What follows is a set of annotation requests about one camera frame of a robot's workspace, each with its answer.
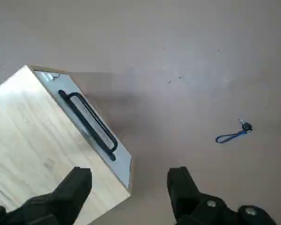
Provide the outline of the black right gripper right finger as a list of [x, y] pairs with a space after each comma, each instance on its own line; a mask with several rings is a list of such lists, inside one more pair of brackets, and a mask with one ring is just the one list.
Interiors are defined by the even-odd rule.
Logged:
[[231, 210], [218, 197], [199, 191], [185, 166], [171, 168], [167, 189], [177, 225], [275, 225], [262, 208], [242, 205]]

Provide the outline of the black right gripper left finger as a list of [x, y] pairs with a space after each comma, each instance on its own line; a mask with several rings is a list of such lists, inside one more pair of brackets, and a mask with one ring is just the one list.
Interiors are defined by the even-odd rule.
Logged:
[[0, 206], [0, 225], [73, 225], [91, 189], [91, 170], [74, 167], [51, 193], [32, 197], [11, 212]]

